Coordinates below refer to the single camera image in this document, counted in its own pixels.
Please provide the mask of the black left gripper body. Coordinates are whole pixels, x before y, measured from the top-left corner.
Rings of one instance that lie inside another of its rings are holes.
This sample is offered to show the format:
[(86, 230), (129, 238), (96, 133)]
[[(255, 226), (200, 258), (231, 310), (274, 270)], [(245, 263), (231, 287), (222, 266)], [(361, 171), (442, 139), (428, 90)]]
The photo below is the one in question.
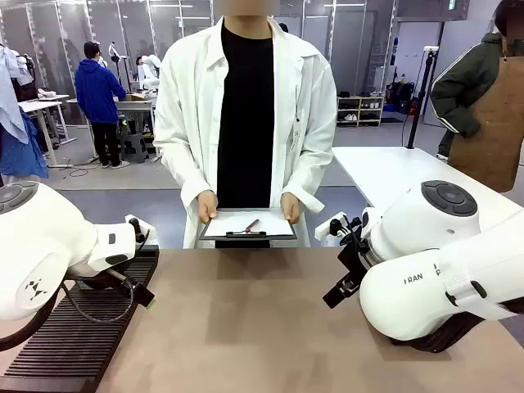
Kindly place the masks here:
[(72, 273), (71, 279), (76, 282), (82, 282), (94, 290), (105, 290), (107, 288), (115, 290), (122, 288), (129, 289), (132, 286), (131, 281), (124, 274), (122, 267), (103, 270), (93, 277), (88, 277), (85, 274)]

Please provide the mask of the person's left forearm white sleeve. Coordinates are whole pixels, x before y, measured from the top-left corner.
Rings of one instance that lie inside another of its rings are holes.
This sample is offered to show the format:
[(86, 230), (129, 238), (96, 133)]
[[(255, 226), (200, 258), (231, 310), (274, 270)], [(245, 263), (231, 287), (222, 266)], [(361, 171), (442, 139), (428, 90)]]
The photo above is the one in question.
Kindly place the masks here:
[(307, 210), (319, 213), (324, 204), (315, 196), (325, 169), (332, 162), (334, 133), (307, 133), (287, 152), (281, 196), (292, 194)]

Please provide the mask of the person's right forearm white sleeve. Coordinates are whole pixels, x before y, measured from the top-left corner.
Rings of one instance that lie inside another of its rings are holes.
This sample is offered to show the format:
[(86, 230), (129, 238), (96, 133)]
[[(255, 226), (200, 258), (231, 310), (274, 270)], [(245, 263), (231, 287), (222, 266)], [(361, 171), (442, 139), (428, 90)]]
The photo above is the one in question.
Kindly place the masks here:
[(176, 134), (168, 135), (158, 132), (155, 144), (161, 150), (162, 163), (181, 187), (181, 200), (184, 207), (188, 210), (193, 201), (196, 200), (198, 215), (197, 196), (200, 192), (211, 190), (211, 187), (201, 168), (197, 165), (187, 137), (182, 136), (180, 138)]

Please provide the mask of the person's left hand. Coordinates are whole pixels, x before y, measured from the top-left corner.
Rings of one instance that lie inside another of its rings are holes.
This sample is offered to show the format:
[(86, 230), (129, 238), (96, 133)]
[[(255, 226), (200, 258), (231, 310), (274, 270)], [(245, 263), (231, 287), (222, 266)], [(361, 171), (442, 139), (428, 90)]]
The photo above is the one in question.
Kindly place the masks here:
[(294, 194), (284, 192), (281, 196), (281, 207), (289, 224), (297, 224), (300, 221), (300, 201)]

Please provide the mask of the person's right hand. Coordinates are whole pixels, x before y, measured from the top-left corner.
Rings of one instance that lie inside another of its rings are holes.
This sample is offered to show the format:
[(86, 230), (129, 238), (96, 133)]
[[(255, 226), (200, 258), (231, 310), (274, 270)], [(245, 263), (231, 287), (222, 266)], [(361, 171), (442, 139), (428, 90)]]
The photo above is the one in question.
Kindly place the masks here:
[(218, 215), (218, 198), (211, 190), (200, 192), (196, 200), (199, 219), (203, 224), (209, 223)]

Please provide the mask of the black slotted rack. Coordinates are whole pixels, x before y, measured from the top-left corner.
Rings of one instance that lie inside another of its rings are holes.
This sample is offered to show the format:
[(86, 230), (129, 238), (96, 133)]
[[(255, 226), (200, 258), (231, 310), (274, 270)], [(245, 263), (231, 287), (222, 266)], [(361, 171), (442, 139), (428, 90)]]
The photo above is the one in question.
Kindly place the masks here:
[[(136, 256), (123, 263), (124, 274), (146, 288), (158, 265), (158, 246), (144, 246)], [(124, 332), (140, 305), (133, 303), (124, 288), (94, 290), (82, 282), (70, 289), (73, 301), (90, 315), (79, 313), (69, 298), (51, 312), (43, 326), (27, 341), (0, 381), (21, 379), (102, 378)]]

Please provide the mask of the white table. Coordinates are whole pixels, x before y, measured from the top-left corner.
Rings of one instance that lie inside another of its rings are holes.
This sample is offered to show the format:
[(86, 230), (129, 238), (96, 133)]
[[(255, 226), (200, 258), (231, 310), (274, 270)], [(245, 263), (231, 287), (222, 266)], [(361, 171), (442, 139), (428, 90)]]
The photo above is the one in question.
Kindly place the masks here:
[(369, 205), (387, 209), (413, 185), (445, 180), (477, 201), (480, 228), (500, 224), (523, 208), (425, 151), (405, 147), (334, 147), (332, 152)]

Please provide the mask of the black step stool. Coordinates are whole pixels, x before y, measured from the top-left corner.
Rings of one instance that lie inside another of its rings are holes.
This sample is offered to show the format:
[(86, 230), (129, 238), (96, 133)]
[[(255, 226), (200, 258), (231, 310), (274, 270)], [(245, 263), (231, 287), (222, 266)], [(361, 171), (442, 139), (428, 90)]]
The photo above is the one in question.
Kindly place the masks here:
[(142, 164), (148, 158), (148, 152), (143, 135), (135, 134), (121, 134), (120, 135), (120, 155), (123, 160), (128, 162)]

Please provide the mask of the wooden shoe shelf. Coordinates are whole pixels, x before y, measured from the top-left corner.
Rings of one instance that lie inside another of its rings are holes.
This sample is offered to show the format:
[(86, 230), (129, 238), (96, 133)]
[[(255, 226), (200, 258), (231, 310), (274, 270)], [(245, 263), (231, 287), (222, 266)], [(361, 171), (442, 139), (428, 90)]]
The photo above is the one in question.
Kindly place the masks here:
[(338, 97), (337, 125), (379, 126), (382, 122), (384, 100), (384, 95)]

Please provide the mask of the person in white lab coat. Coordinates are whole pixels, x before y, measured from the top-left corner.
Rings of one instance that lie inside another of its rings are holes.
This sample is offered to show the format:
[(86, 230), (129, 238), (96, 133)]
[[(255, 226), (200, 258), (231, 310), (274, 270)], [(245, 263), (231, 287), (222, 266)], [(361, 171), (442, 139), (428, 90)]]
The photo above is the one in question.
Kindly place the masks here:
[[(268, 15), (228, 13), (214, 26), (175, 42), (161, 63), (155, 139), (158, 132), (187, 137), (218, 198), (217, 213), (282, 212), (291, 143), (307, 133), (335, 134), (336, 119), (337, 89), (329, 62)], [(183, 244), (200, 248), (205, 224), (197, 201), (185, 210)], [(297, 246), (310, 244), (306, 211), (300, 203), (300, 221), (292, 224)]]

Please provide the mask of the grey workbench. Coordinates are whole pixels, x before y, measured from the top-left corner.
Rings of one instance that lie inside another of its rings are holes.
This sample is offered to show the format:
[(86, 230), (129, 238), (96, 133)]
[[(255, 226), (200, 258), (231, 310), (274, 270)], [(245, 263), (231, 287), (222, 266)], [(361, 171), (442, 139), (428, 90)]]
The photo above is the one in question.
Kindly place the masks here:
[[(77, 99), (68, 99), (66, 100), (67, 103), (70, 104), (76, 104)], [(152, 98), (151, 100), (146, 101), (115, 101), (115, 105), (117, 107), (118, 112), (139, 112), (139, 113), (147, 113), (149, 112), (149, 116), (151, 119), (151, 127), (149, 127), (149, 134), (151, 137), (154, 137), (154, 126), (155, 126), (155, 109), (156, 109), (156, 98)], [(151, 158), (151, 163), (156, 163), (161, 158), (161, 153), (159, 149), (155, 148), (155, 156)]]

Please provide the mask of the black tripod pole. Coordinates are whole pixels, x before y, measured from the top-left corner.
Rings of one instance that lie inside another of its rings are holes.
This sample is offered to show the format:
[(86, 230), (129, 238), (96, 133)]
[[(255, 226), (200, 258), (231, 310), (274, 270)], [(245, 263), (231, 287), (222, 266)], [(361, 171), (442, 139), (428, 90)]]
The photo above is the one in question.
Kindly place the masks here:
[(430, 71), (431, 71), (431, 68), (432, 68), (432, 65), (433, 65), (433, 61), (434, 61), (434, 59), (436, 57), (436, 54), (439, 51), (439, 48), (440, 48), (439, 46), (425, 46), (424, 49), (423, 49), (423, 52), (427, 56), (426, 56), (424, 73), (422, 75), (422, 84), (421, 84), (419, 92), (418, 92), (417, 105), (415, 107), (415, 112), (414, 112), (414, 116), (413, 116), (413, 122), (412, 122), (412, 125), (411, 125), (411, 129), (410, 129), (410, 133), (409, 133), (409, 139), (408, 139), (408, 143), (407, 143), (407, 146), (406, 146), (408, 149), (413, 149), (414, 148), (414, 140), (415, 140), (415, 136), (416, 136), (416, 132), (417, 132), (418, 122), (419, 122), (420, 115), (421, 115), (422, 104), (423, 104), (424, 98), (425, 98), (425, 96), (427, 94), (426, 93), (426, 87), (427, 87), (427, 83), (428, 83), (428, 79), (429, 79), (429, 74), (430, 74)]

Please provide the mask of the white desk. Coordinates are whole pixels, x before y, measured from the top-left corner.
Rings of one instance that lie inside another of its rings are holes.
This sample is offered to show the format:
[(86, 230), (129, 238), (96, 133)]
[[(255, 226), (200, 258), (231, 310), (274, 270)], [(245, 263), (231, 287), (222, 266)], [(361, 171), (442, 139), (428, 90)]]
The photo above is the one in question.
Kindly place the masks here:
[(59, 164), (56, 160), (55, 155), (55, 149), (52, 145), (52, 140), (48, 132), (47, 124), (46, 124), (46, 118), (50, 118), (49, 110), (51, 108), (54, 108), (58, 111), (60, 121), (61, 121), (61, 127), (63, 134), (65, 136), (65, 144), (69, 144), (72, 142), (75, 142), (77, 138), (71, 138), (68, 133), (68, 129), (66, 127), (66, 123), (64, 120), (64, 116), (61, 109), (62, 102), (61, 101), (40, 101), (40, 100), (29, 100), (24, 102), (19, 102), (19, 106), (21, 109), (29, 116), (29, 117), (36, 117), (38, 120), (38, 124), (40, 129), (42, 130), (42, 134), (44, 136), (44, 140), (47, 146), (47, 154), (45, 155), (47, 167), (49, 169), (70, 169), (73, 167), (71, 163), (66, 164)]

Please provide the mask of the person in blue hoodie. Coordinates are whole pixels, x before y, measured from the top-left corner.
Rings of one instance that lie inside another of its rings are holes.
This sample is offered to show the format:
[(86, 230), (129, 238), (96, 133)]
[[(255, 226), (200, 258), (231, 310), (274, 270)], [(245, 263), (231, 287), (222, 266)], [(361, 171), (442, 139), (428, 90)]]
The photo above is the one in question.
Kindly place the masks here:
[(75, 71), (78, 105), (89, 121), (93, 142), (103, 168), (121, 169), (129, 165), (120, 159), (117, 141), (118, 111), (114, 97), (124, 100), (126, 92), (111, 70), (99, 63), (99, 44), (84, 44), (85, 58)]

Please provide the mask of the person in brown apron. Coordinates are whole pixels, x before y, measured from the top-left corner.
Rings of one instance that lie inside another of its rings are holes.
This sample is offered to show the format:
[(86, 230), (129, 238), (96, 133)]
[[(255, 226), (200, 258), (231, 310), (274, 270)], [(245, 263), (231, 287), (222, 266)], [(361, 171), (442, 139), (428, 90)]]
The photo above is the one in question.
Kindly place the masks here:
[(431, 104), (446, 128), (438, 158), (509, 192), (524, 143), (524, 0), (501, 0), (494, 26), (434, 81)]

